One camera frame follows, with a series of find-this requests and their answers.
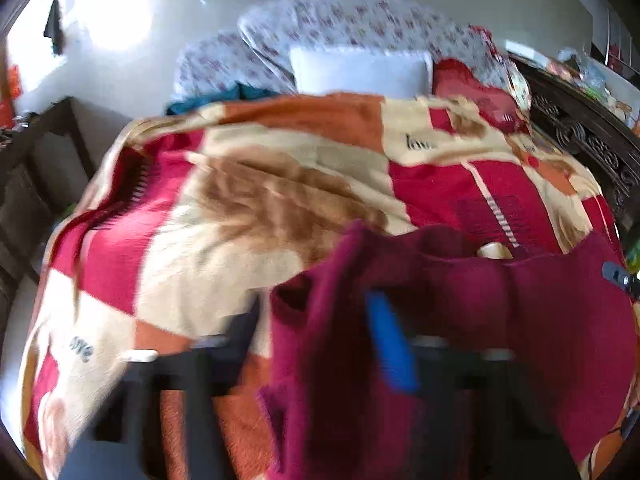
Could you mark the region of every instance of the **patchwork blanket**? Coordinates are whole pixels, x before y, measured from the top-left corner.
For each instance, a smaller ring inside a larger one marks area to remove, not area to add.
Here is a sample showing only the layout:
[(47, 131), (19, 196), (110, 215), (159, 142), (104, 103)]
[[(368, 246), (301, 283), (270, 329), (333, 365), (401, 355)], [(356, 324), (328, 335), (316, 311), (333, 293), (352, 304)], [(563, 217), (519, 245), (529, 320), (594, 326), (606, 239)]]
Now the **patchwork blanket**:
[[(443, 223), (549, 253), (597, 229), (620, 254), (591, 173), (489, 126), (464, 98), (283, 96), (135, 121), (47, 246), (21, 370), (28, 462), (56, 478), (124, 352), (178, 352), (222, 332), (249, 289), (319, 262), (357, 219), (390, 235)], [(241, 479), (271, 460), (255, 400), (269, 357), (267, 304), (242, 383), (216, 400)], [(180, 410), (180, 394), (164, 393), (173, 479), (186, 478)]]

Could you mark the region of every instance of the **blue object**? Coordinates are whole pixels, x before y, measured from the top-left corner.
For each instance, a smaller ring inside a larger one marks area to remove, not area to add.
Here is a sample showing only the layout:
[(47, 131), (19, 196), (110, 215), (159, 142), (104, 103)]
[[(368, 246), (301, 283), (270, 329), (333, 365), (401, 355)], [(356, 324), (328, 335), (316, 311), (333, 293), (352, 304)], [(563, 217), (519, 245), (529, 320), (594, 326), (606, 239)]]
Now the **blue object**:
[(222, 92), (214, 92), (198, 97), (190, 97), (183, 101), (176, 101), (171, 103), (166, 108), (166, 115), (180, 115), (187, 112), (191, 112), (196, 108), (208, 105), (210, 103), (217, 103), (220, 101), (255, 101), (258, 99), (264, 99), (265, 97), (273, 97), (280, 95), (273, 90), (264, 90), (262, 88), (254, 88), (252, 86), (243, 85), (242, 83), (236, 83), (228, 90)]
[(387, 382), (404, 393), (417, 393), (420, 383), (415, 356), (389, 300), (382, 292), (368, 292), (366, 304), (369, 331)]

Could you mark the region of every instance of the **maroon garment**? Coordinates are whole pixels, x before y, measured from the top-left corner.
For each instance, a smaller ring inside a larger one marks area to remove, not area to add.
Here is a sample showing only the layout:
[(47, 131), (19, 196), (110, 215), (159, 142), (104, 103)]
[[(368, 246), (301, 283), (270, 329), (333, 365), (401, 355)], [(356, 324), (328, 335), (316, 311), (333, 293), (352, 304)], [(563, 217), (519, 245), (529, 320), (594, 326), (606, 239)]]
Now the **maroon garment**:
[(460, 349), (511, 348), (575, 460), (616, 422), (634, 373), (631, 302), (606, 282), (610, 244), (589, 234), (570, 254), (474, 257), (446, 226), (397, 237), (352, 226), (332, 255), (276, 287), (271, 479), (397, 478), (418, 401), (383, 381), (364, 293), (384, 290), (423, 334)]

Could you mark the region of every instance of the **bed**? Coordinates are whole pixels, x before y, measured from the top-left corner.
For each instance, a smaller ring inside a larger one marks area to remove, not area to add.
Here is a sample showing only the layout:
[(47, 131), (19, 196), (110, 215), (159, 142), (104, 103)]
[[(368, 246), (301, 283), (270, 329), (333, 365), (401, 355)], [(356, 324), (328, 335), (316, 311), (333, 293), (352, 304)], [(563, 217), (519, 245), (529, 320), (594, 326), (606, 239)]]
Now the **bed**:
[[(167, 354), (220, 333), (253, 289), (266, 309), (242, 384), (217, 407), (238, 476), (264, 474), (271, 433), (255, 397), (272, 357), (266, 293), (321, 262), (353, 221), (389, 235), (444, 223), (478, 244), (550, 254), (598, 232), (623, 262), (590, 171), (528, 128), (508, 129), (513, 117), (492, 123), (491, 99), (294, 94), (290, 46), (343, 43), (423, 48), (436, 69), (454, 58), (482, 88), (527, 102), (484, 32), (402, 0), (273, 0), (238, 32), (187, 47), (175, 98), (234, 82), (284, 95), (134, 121), (51, 237), (21, 370), (24, 450), (43, 478), (59, 474), (124, 352)], [(635, 325), (630, 302), (627, 313)], [(585, 478), (622, 446), (607, 432), (638, 402), (635, 373), (627, 382), (579, 452)], [(163, 394), (175, 480), (186, 478), (180, 414), (179, 394)]]

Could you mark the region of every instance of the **white pillow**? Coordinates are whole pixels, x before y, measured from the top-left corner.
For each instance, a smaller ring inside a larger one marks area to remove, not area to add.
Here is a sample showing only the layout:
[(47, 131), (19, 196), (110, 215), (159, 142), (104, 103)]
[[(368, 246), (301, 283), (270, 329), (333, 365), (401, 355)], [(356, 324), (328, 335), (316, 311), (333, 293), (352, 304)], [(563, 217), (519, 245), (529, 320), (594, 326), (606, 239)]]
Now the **white pillow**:
[(301, 94), (354, 92), (413, 99), (431, 93), (433, 61), (425, 50), (294, 46), (290, 60)]

